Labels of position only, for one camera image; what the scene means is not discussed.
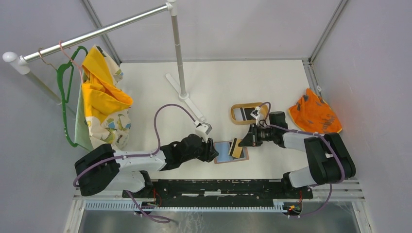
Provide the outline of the gold striped credit card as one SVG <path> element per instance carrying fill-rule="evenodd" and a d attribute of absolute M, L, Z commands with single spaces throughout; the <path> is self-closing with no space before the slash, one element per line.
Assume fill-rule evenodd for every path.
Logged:
<path fill-rule="evenodd" d="M 238 138 L 234 138 L 230 144 L 229 156 L 233 160 L 246 159 L 246 154 L 243 151 L 243 148 L 238 146 L 239 142 L 240 140 Z"/>

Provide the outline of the tan oval tray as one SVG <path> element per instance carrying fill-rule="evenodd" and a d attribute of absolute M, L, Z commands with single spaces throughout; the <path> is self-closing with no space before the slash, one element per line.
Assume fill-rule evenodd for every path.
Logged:
<path fill-rule="evenodd" d="M 231 121 L 235 125 L 259 125 L 267 118 L 270 107 L 263 102 L 235 104 L 230 108 Z"/>

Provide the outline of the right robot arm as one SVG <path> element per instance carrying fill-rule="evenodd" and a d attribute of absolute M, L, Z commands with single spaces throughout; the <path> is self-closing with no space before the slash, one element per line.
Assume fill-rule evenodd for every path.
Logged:
<path fill-rule="evenodd" d="M 301 187 L 341 183 L 356 174 L 355 164 L 338 133 L 309 133 L 288 128 L 284 112 L 270 112 L 269 125 L 253 123 L 238 143 L 240 147 L 259 147 L 273 142 L 281 148 L 305 152 L 308 165 L 284 173 L 281 193 L 295 197 Z"/>

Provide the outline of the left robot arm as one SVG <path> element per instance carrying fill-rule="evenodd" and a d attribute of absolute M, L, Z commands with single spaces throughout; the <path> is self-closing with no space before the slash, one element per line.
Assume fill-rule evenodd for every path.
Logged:
<path fill-rule="evenodd" d="M 195 134 L 149 151 L 115 151 L 110 144 L 102 144 L 75 162 L 76 178 L 73 186 L 84 197 L 102 191 L 126 190 L 141 198 L 151 195 L 150 171 L 179 168 L 183 163 L 198 159 L 211 162 L 219 155 L 213 139 L 207 141 Z"/>

